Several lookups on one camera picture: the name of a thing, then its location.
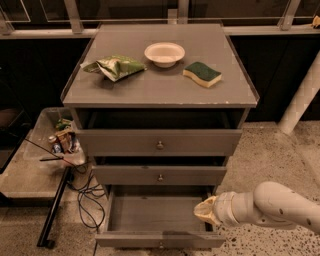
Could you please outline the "grey bottom drawer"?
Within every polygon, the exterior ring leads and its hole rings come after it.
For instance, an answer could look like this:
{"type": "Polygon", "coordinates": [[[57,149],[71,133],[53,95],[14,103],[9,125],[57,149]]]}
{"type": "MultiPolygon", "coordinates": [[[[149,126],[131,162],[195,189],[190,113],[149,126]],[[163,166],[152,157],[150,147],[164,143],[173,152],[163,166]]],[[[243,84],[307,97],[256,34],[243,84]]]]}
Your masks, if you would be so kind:
{"type": "Polygon", "coordinates": [[[113,186],[96,240],[114,248],[219,247],[225,238],[193,214],[209,194],[197,186],[113,186]]]}

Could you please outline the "grey drawer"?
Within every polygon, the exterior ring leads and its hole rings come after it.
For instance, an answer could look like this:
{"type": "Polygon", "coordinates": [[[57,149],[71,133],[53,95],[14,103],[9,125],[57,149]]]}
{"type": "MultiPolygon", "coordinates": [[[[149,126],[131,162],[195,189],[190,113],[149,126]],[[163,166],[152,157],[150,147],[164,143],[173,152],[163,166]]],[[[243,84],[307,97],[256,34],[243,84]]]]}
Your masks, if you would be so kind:
{"type": "Polygon", "coordinates": [[[114,248],[219,247],[225,238],[193,214],[209,194],[197,186],[113,186],[96,240],[114,248]]]}
{"type": "Polygon", "coordinates": [[[231,156],[240,129],[77,130],[89,156],[231,156]]]}
{"type": "Polygon", "coordinates": [[[224,166],[93,166],[100,184],[113,185],[217,185],[224,166]]]}

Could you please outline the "grey middle drawer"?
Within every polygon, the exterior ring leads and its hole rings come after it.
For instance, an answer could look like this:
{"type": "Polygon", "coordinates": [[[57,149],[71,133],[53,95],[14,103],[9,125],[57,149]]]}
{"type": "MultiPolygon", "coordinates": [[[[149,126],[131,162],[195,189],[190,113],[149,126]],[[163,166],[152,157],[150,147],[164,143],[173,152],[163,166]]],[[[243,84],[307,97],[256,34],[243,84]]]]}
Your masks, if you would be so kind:
{"type": "Polygon", "coordinates": [[[100,184],[113,185],[217,185],[224,166],[93,166],[100,184]]]}

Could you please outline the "grey wooden drawer cabinet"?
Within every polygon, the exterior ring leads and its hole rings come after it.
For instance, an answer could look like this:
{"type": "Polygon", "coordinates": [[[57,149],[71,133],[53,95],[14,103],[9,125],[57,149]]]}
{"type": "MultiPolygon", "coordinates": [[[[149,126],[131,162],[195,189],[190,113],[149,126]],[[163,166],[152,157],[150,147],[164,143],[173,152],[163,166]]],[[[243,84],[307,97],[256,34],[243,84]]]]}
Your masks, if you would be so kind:
{"type": "MultiPolygon", "coordinates": [[[[62,97],[77,130],[88,129],[241,129],[258,95],[244,74],[232,42],[218,24],[103,25],[84,55],[85,60],[122,54],[145,63],[147,69],[116,83],[83,70],[77,72],[62,97]],[[148,60],[154,43],[182,46],[185,56],[170,68],[148,60]],[[222,73],[210,88],[183,75],[202,62],[222,73]]],[[[93,166],[224,166],[231,156],[89,156],[93,166]]],[[[219,185],[197,186],[214,191],[219,185]]]]}

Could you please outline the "grey top drawer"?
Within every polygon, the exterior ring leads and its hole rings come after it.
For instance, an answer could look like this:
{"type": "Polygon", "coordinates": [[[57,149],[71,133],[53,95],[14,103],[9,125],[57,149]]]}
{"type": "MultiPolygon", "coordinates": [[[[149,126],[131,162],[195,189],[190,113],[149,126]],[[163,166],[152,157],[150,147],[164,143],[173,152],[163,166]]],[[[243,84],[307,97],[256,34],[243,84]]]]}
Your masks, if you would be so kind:
{"type": "Polygon", "coordinates": [[[240,129],[77,130],[89,156],[231,156],[240,129]]]}

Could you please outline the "green yellow sponge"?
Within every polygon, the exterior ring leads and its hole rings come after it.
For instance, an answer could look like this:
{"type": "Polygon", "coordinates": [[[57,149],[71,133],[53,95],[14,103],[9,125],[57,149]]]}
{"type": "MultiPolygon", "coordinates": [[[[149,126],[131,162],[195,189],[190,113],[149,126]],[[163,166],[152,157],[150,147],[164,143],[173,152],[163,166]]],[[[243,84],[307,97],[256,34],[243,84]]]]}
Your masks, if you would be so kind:
{"type": "Polygon", "coordinates": [[[221,72],[210,68],[202,62],[194,62],[185,67],[183,75],[205,88],[210,88],[222,78],[221,72]]]}

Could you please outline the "snack packages in bin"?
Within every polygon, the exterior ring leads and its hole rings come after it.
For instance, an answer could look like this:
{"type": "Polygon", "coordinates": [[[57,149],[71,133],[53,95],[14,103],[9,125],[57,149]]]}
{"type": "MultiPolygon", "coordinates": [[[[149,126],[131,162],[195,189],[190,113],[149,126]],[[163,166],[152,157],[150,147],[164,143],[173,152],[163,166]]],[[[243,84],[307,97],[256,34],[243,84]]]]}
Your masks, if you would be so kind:
{"type": "Polygon", "coordinates": [[[53,153],[74,154],[80,150],[80,143],[71,124],[69,119],[58,120],[55,133],[48,138],[53,153]]]}

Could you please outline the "white bowl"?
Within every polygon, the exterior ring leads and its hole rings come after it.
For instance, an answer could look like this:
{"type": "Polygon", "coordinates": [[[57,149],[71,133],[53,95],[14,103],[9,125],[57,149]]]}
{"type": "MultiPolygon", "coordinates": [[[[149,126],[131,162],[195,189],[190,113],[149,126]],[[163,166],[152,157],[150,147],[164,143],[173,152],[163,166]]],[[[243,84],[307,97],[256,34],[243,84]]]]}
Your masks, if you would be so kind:
{"type": "Polygon", "coordinates": [[[182,46],[171,42],[159,42],[149,45],[144,51],[145,57],[160,68],[170,68],[185,56],[182,46]]]}

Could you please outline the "black metal bar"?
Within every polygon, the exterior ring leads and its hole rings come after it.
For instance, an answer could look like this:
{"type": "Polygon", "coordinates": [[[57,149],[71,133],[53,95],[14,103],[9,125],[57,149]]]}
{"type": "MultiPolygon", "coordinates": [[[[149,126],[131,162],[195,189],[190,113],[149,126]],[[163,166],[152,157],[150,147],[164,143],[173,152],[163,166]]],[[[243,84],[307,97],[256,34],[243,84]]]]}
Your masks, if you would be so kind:
{"type": "Polygon", "coordinates": [[[54,242],[49,240],[48,236],[50,234],[53,221],[55,219],[59,204],[61,202],[64,190],[66,188],[66,185],[67,185],[68,179],[70,178],[70,175],[71,175],[71,168],[66,167],[63,172],[60,183],[58,185],[58,188],[56,190],[56,194],[54,196],[53,202],[50,206],[50,210],[47,215],[46,221],[43,225],[41,234],[39,236],[39,239],[37,242],[38,247],[52,248],[54,246],[54,242]]]}

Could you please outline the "clear plastic bin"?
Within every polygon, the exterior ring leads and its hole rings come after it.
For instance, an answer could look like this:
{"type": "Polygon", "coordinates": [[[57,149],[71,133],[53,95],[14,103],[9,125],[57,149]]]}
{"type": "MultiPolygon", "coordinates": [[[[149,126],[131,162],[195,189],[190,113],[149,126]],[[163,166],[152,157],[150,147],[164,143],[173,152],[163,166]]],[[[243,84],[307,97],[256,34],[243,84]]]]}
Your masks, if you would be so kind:
{"type": "Polygon", "coordinates": [[[82,165],[86,161],[84,152],[80,146],[80,150],[74,154],[53,153],[48,138],[56,131],[55,126],[59,119],[73,118],[68,108],[45,108],[40,113],[34,129],[27,139],[27,145],[24,152],[24,159],[34,161],[40,168],[57,168],[63,169],[67,166],[82,165]]]}

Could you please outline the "green chip bag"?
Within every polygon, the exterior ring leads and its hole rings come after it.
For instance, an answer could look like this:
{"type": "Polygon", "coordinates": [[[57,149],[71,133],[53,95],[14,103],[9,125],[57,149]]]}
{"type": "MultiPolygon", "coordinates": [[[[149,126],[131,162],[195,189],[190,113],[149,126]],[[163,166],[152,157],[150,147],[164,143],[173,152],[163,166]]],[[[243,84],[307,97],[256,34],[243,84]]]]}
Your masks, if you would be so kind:
{"type": "Polygon", "coordinates": [[[83,62],[80,67],[88,73],[101,73],[112,82],[147,69],[145,64],[123,55],[111,55],[94,62],[83,62]]]}

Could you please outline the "metal railing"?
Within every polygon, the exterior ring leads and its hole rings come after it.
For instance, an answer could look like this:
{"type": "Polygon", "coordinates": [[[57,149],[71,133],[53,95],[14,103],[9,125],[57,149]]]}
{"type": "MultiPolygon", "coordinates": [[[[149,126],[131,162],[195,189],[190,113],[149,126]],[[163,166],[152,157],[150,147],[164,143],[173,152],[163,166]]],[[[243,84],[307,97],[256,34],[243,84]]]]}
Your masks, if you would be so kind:
{"type": "Polygon", "coordinates": [[[0,0],[0,36],[88,37],[101,25],[218,24],[230,36],[317,34],[320,0],[0,0]]]}

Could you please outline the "white diagonal post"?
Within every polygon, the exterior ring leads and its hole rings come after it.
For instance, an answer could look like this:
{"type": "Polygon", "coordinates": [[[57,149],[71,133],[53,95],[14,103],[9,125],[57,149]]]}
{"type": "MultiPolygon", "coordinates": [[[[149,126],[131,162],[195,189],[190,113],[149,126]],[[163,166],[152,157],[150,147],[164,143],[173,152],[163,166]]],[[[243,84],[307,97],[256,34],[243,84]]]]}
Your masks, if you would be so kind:
{"type": "Polygon", "coordinates": [[[313,63],[307,71],[298,90],[284,112],[279,129],[285,133],[293,132],[295,126],[311,104],[312,100],[320,90],[320,52],[317,53],[313,63]]]}

